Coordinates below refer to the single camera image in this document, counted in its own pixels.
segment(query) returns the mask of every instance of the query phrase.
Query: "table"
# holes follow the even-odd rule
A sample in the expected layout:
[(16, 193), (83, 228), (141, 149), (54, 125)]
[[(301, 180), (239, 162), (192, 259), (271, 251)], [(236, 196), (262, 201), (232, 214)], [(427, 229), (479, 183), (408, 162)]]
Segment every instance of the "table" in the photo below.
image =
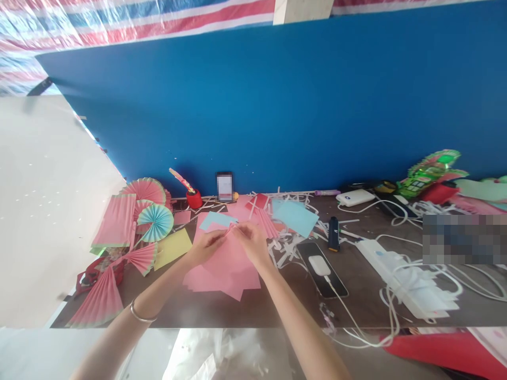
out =
[[(392, 217), (383, 214), (376, 206), (361, 214), (352, 214), (338, 210), (334, 197), (311, 198), (310, 204), (319, 211), (319, 216), (324, 222), (329, 221), (331, 216), (336, 216), (339, 220), (360, 219), (359, 222), (342, 225), (342, 228), (364, 238), (374, 239), (380, 234), (389, 234), (422, 242), (421, 229), (409, 223), (392, 227)], [(350, 210), (358, 211), (365, 206), (366, 204), (354, 206)], [(190, 238), (193, 239), (196, 229), (195, 220), (185, 228)], [(388, 308), (379, 297), (379, 290), (385, 284), (357, 248), (351, 244), (343, 243), (341, 252), (334, 253), (327, 249), (327, 243), (322, 239), (318, 239), (316, 242), (347, 287), (350, 295), (344, 298), (343, 301), (358, 325), (363, 328), (389, 327)], [(412, 260), (422, 257), (423, 249), (418, 245), (388, 237), (382, 237), (379, 242), (387, 250), (404, 253)], [(123, 282), (118, 287), (124, 306), (127, 306), (139, 293), (161, 276), (170, 265), (166, 265), (165, 268), (156, 272), (152, 271), (146, 277), (143, 277), (132, 265), (126, 265)], [(507, 278), (500, 272), (501, 270), (496, 270), (494, 267), (488, 267), (488, 269), (491, 275), (507, 289)], [(464, 267), (464, 270), (481, 285), (488, 289), (491, 288), (491, 284), (482, 275), (466, 267)], [(319, 325), (324, 327), (325, 321), (319, 310), (319, 304), (324, 300), (318, 294), (312, 278), (306, 275), (305, 270), (296, 264), (288, 265), (280, 272), (312, 317)], [(437, 279), (437, 282), (445, 290), (455, 289), (455, 285), (448, 280)], [(75, 300), (70, 300), (51, 327), (64, 327), (80, 307), (85, 297), (86, 295), (82, 294)], [(334, 320), (336, 327), (353, 327), (350, 317), (339, 300), (325, 300), (325, 303), (336, 316)], [(507, 303), (505, 302), (493, 301), (465, 289), (457, 303), (460, 310), (450, 311), (450, 317), (438, 319), (438, 326), (505, 325), (505, 315), (507, 315)], [(430, 326), (423, 320), (415, 319), (404, 305), (396, 306), (396, 310), (402, 316), (413, 321), (413, 323), (410, 323), (403, 318), (399, 318), (402, 327)], [(151, 327), (156, 328), (267, 328), (279, 326), (281, 326), (281, 321), (262, 280), (261, 289), (245, 290), (241, 302), (222, 292), (194, 293), (185, 287), (181, 287), (170, 298), (159, 314), (158, 319), (151, 325)]]

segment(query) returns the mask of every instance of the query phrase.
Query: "pixelated area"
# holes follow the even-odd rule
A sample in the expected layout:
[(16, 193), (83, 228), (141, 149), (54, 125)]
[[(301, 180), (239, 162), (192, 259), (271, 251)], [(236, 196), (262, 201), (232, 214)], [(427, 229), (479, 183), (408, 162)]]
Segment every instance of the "pixelated area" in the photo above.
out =
[(425, 264), (506, 264), (507, 215), (425, 215)]

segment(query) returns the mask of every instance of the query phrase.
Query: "smartphone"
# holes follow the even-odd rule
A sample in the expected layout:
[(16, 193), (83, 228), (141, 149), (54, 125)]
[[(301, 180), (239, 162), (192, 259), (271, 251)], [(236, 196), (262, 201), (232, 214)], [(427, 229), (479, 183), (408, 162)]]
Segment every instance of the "smartphone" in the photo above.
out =
[(315, 270), (313, 269), (313, 266), (310, 264), (310, 261), (308, 259), (311, 256), (322, 256), (331, 271), (331, 274), (328, 275), (328, 277), (331, 281), (331, 284), (333, 284), (334, 288), (336, 289), (336, 293), (338, 293), (340, 297), (347, 297), (349, 295), (349, 292), (347, 291), (345, 285), (340, 280), (331, 264), (329, 264), (329, 261), (317, 243), (311, 241), (301, 243), (296, 246), (296, 249), (305, 262), (305, 265), (308, 268), (309, 273), (312, 275), (313, 281), (315, 282), (315, 285), (317, 286), (317, 289), (323, 298), (337, 298), (337, 296), (327, 283), (326, 279), (323, 276), (315, 273)]
[(230, 203), (234, 201), (232, 189), (232, 172), (217, 172), (218, 201)]

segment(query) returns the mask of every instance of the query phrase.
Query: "blue wall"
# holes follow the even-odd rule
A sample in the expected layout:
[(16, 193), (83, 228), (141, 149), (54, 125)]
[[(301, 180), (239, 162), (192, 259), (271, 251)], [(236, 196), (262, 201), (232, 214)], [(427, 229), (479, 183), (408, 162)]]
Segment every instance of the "blue wall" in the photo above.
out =
[(507, 3), (246, 28), (38, 57), (128, 180), (203, 195), (403, 179), (436, 150), (507, 174)]

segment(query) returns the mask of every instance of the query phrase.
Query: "hand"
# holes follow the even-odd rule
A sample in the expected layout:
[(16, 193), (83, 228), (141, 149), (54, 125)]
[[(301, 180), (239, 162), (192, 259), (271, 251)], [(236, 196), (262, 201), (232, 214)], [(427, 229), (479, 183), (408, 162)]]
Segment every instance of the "hand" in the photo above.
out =
[(258, 226), (250, 222), (239, 223), (231, 230), (231, 233), (241, 243), (248, 258), (258, 271), (273, 267), (266, 243), (267, 237)]
[(224, 243), (225, 231), (217, 230), (205, 233), (197, 241), (194, 241), (192, 248), (185, 255), (185, 259), (191, 267), (197, 267), (205, 263), (213, 256), (215, 251)]

